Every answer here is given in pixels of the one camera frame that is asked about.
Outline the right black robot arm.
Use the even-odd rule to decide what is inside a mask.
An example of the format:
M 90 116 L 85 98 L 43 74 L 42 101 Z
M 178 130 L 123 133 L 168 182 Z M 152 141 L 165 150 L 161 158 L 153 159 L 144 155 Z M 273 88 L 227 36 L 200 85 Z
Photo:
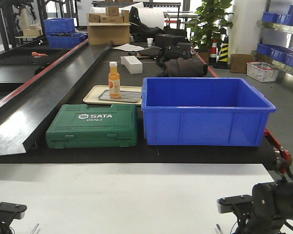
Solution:
M 288 219 L 293 220 L 293 182 L 258 183 L 252 201 L 246 234 L 276 234 Z

